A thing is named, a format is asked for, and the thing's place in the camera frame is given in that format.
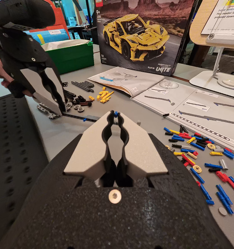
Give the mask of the pile of black grey parts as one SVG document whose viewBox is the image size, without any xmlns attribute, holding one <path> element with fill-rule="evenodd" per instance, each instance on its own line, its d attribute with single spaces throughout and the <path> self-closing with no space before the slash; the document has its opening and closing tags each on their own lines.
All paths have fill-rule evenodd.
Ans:
<svg viewBox="0 0 234 249">
<path fill-rule="evenodd" d="M 77 110 L 78 112 L 83 112 L 84 107 L 92 106 L 92 102 L 89 99 L 86 100 L 83 96 L 81 95 L 76 95 L 66 89 L 63 89 L 63 93 L 65 96 L 65 101 L 66 101 L 66 109 L 70 110 L 72 107 Z"/>
</svg>

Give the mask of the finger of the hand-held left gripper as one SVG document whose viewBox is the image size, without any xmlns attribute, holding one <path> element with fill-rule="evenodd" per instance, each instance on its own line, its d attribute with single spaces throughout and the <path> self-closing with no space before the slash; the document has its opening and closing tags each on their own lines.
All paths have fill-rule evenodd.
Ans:
<svg viewBox="0 0 234 249">
<path fill-rule="evenodd" d="M 59 104 L 53 99 L 51 93 L 44 87 L 41 76 L 37 72 L 27 68 L 21 69 L 20 71 L 33 87 L 33 97 L 39 102 L 42 102 L 55 114 L 62 115 Z"/>
<path fill-rule="evenodd" d="M 63 87 L 59 76 L 51 67 L 40 72 L 44 91 L 41 102 L 44 103 L 54 113 L 67 112 Z"/>
</svg>

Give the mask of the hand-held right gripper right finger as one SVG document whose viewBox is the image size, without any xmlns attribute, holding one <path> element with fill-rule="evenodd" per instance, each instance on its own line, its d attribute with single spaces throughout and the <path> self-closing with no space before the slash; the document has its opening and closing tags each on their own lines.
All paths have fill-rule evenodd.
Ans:
<svg viewBox="0 0 234 249">
<path fill-rule="evenodd" d="M 118 113 L 122 157 L 116 169 L 116 184 L 132 187 L 134 181 L 154 175 L 167 174 L 160 154 L 150 135 L 123 113 Z"/>
</svg>

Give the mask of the lego set box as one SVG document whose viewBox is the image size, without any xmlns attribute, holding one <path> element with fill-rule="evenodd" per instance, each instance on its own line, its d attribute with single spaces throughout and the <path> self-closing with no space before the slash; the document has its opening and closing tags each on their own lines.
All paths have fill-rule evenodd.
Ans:
<svg viewBox="0 0 234 249">
<path fill-rule="evenodd" d="M 171 76 L 198 1 L 97 0 L 102 64 Z"/>
</svg>

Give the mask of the pile of yellow lego pieces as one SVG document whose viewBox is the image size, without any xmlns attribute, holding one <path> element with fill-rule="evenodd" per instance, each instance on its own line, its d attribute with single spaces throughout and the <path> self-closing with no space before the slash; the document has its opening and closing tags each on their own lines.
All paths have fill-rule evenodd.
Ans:
<svg viewBox="0 0 234 249">
<path fill-rule="evenodd" d="M 106 103 L 110 100 L 111 95 L 114 93 L 114 91 L 109 92 L 106 89 L 106 86 L 103 86 L 102 91 L 99 92 L 99 94 L 94 98 L 92 96 L 89 96 L 90 101 L 99 101 L 100 103 Z"/>
</svg>

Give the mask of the black perforated panel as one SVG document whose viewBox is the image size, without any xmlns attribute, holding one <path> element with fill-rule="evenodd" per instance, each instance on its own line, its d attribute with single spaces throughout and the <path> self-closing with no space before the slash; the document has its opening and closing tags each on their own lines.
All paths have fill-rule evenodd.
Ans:
<svg viewBox="0 0 234 249">
<path fill-rule="evenodd" d="M 25 97 L 0 97 L 0 241 L 47 165 L 47 155 Z"/>
</svg>

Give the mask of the stack of dark grey beams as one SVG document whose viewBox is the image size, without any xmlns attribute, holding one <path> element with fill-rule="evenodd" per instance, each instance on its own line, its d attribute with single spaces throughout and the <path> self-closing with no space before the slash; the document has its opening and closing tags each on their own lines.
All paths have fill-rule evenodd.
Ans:
<svg viewBox="0 0 234 249">
<path fill-rule="evenodd" d="M 88 82 L 88 81 L 84 81 L 84 82 L 74 82 L 74 81 L 71 81 L 71 84 L 86 91 L 86 92 L 92 92 L 94 93 L 94 90 L 93 90 L 93 87 L 94 87 L 94 84 L 91 83 L 91 82 Z"/>
</svg>

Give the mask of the blue plastic roll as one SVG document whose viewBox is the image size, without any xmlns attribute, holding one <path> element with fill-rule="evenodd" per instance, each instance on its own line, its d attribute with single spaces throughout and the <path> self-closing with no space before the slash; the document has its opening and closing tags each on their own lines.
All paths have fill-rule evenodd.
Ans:
<svg viewBox="0 0 234 249">
<path fill-rule="evenodd" d="M 26 34 L 31 35 L 40 45 L 50 42 L 69 40 L 69 36 L 65 29 L 45 30 L 37 32 L 24 31 Z"/>
</svg>

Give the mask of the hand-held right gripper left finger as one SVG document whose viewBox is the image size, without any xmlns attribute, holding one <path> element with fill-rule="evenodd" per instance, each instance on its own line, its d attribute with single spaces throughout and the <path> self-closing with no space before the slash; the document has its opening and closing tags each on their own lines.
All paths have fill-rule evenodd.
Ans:
<svg viewBox="0 0 234 249">
<path fill-rule="evenodd" d="M 103 187 L 113 187 L 116 165 L 108 145 L 113 123 L 114 111 L 111 110 L 83 132 L 63 170 L 65 176 L 99 180 Z"/>
</svg>

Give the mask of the task instruction sheet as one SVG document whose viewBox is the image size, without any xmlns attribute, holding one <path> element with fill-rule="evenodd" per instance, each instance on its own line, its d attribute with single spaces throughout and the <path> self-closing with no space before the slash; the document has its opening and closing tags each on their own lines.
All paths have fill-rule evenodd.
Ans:
<svg viewBox="0 0 234 249">
<path fill-rule="evenodd" d="M 234 0 L 218 0 L 201 34 L 234 35 Z"/>
</svg>

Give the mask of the open instruction booklet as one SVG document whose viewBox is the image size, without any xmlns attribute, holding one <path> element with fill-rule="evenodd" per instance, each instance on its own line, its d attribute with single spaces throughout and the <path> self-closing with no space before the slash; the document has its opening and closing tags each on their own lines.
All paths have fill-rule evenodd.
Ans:
<svg viewBox="0 0 234 249">
<path fill-rule="evenodd" d="M 136 103 L 234 151 L 234 99 L 165 79 L 115 67 L 88 78 L 122 90 Z"/>
</svg>

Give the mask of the document stand with wooden board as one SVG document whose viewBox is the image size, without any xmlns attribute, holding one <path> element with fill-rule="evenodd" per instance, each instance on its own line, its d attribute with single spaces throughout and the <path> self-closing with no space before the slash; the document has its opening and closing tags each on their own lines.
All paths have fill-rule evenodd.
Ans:
<svg viewBox="0 0 234 249">
<path fill-rule="evenodd" d="M 203 71 L 190 79 L 190 84 L 206 90 L 234 97 L 234 75 L 219 72 L 219 62 L 224 48 L 234 49 L 234 35 L 201 32 L 218 1 L 204 0 L 190 27 L 190 39 L 197 45 L 219 47 L 213 71 Z"/>
</svg>

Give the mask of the green plastic bin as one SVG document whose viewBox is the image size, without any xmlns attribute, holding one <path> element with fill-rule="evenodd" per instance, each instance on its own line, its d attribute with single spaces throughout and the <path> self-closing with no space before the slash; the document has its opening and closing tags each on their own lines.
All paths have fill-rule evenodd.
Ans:
<svg viewBox="0 0 234 249">
<path fill-rule="evenodd" d="M 49 54 L 60 75 L 94 66 L 93 42 L 89 40 L 49 42 L 41 47 Z"/>
</svg>

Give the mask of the orange fabric bag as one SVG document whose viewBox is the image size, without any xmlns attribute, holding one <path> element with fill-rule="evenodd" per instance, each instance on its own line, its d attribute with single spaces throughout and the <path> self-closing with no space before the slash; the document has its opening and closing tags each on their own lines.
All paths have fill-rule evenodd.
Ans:
<svg viewBox="0 0 234 249">
<path fill-rule="evenodd" d="M 30 32 L 45 31 L 45 30 L 56 30 L 56 29 L 65 29 L 65 31 L 67 32 L 67 34 L 69 36 L 68 28 L 67 28 L 65 20 L 64 20 L 62 9 L 55 7 L 55 5 L 50 0 L 46 0 L 46 2 L 48 2 L 51 5 L 52 9 L 53 9 L 53 12 L 54 12 L 54 15 L 55 15 L 55 18 L 56 18 L 55 24 L 53 26 L 48 26 L 48 27 L 46 27 L 44 29 L 30 30 Z"/>
</svg>

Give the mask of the long dark grey lego beam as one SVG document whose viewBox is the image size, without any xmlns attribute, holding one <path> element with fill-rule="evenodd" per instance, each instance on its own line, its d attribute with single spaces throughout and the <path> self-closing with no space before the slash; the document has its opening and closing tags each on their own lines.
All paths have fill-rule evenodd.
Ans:
<svg viewBox="0 0 234 249">
<path fill-rule="evenodd" d="M 114 110 L 108 111 L 102 117 L 79 116 L 79 115 L 72 115 L 68 113 L 62 113 L 62 116 L 82 120 L 84 122 L 88 121 L 88 122 L 96 123 L 98 126 L 102 126 L 102 127 L 106 127 L 107 125 L 112 126 L 113 124 L 118 125 L 119 127 L 121 127 L 122 125 L 124 127 L 137 126 L 137 124 L 134 123 L 131 119 L 129 119 L 128 117 L 120 113 L 118 113 L 118 122 L 116 122 Z"/>
</svg>

